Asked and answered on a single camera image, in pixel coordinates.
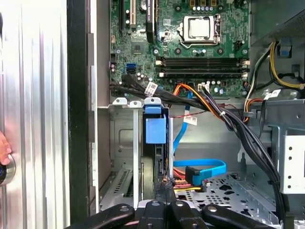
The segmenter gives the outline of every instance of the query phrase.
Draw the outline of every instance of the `green circuit board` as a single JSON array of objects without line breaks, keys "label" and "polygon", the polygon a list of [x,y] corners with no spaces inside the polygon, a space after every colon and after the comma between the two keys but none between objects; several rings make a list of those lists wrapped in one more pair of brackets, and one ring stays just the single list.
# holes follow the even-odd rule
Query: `green circuit board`
[{"label": "green circuit board", "polygon": [[[111,1],[111,54],[115,58],[115,72],[110,72],[112,82],[120,82],[121,74],[125,73],[127,63],[137,64],[137,71],[134,75],[137,82],[146,86],[149,81],[159,85],[159,87],[173,91],[177,83],[192,83],[195,87],[199,83],[215,81],[220,84],[210,84],[210,92],[213,96],[244,97],[243,78],[214,79],[214,78],[162,78],[155,70],[156,56],[154,51],[158,51],[159,56],[166,57],[198,57],[198,54],[205,57],[217,58],[248,58],[248,25],[249,8],[248,4],[236,8],[234,4],[227,3],[227,0],[218,0],[215,7],[204,7],[204,10],[193,10],[190,7],[190,0],[159,0],[158,31],[154,45],[147,42],[145,31],[146,12],[140,9],[142,0],[136,2],[136,27],[130,28],[124,25],[123,33],[120,31],[120,0]],[[130,0],[123,0],[124,10],[130,10]],[[194,46],[190,49],[184,48],[179,40],[178,27],[184,16],[202,15],[221,16],[221,41],[216,46]],[[128,20],[128,15],[124,13],[124,21]],[[234,49],[236,41],[244,41],[239,50]],[[182,96],[186,96],[187,91],[182,91]]]}]

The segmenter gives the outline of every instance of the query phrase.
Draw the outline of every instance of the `chip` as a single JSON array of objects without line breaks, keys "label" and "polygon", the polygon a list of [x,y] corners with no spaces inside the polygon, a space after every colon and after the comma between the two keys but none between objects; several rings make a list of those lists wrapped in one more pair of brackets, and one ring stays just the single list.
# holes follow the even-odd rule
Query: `chip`
[{"label": "chip", "polygon": [[143,54],[145,49],[144,42],[132,42],[132,54]]}]

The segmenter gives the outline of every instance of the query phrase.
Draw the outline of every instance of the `blue plastic latch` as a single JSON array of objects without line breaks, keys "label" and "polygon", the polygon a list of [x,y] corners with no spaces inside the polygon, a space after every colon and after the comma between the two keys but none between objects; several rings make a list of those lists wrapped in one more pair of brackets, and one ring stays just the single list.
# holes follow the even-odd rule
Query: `blue plastic latch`
[{"label": "blue plastic latch", "polygon": [[146,143],[165,144],[166,143],[166,119],[147,118],[146,119]]},{"label": "blue plastic latch", "polygon": [[150,115],[160,115],[161,107],[159,105],[145,106],[145,113]]}]

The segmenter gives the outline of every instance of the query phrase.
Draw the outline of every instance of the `black wire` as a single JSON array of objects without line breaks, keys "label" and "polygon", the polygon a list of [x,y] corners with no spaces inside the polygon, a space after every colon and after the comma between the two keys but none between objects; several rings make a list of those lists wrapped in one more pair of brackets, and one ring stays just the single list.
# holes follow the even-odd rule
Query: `black wire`
[{"label": "black wire", "polygon": [[264,125],[265,125],[265,118],[266,118],[266,104],[267,100],[263,100],[262,107],[261,107],[261,116],[259,117],[259,135],[258,138],[261,138]]}]

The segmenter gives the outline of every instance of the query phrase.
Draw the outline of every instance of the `orange wire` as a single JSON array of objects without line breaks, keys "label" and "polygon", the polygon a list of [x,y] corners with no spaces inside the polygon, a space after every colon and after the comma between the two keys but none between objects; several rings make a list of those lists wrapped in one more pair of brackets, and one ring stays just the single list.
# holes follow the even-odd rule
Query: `orange wire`
[{"label": "orange wire", "polygon": [[[263,101],[262,99],[251,99],[251,100],[247,101],[247,104],[246,104],[246,112],[249,111],[250,105],[251,105],[252,103],[255,103],[255,102],[262,102],[262,101]],[[244,123],[246,123],[248,120],[249,120],[249,117],[246,117],[246,119],[244,120]]]}]

